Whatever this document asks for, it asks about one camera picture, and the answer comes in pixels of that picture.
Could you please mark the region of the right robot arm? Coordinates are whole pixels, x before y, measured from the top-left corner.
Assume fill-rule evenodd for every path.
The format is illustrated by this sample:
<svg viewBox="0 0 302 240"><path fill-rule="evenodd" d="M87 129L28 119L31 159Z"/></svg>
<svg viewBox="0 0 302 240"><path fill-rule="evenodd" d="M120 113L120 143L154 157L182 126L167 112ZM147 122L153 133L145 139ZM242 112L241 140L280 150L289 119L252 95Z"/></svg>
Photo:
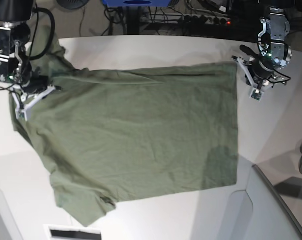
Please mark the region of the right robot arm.
<svg viewBox="0 0 302 240"><path fill-rule="evenodd" d="M51 29L44 49L32 56L33 47L26 53L25 44L35 36L27 21L33 15L46 14L50 19ZM8 84L6 90L18 87L26 94L40 94L49 87L48 78L32 70L31 61L43 57L49 50L55 31L52 13L37 7L33 0L0 0L0 82Z"/></svg>

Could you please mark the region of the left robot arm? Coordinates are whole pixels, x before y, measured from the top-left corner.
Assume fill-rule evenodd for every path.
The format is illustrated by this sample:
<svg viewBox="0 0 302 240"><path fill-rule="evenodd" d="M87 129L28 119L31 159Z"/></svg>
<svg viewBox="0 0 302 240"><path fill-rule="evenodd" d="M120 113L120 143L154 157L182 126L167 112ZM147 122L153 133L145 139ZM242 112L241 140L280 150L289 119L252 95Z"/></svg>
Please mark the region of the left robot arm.
<svg viewBox="0 0 302 240"><path fill-rule="evenodd" d="M251 57L250 61L238 57L237 63L247 78L247 83L262 90L275 84L286 84L290 78L278 71L287 67L292 58L291 47L285 42L290 25L285 16L285 10L295 6L295 1L265 1L259 4L268 8L268 16L260 18L261 32L257 35L258 53L251 48L241 45L240 50Z"/></svg>

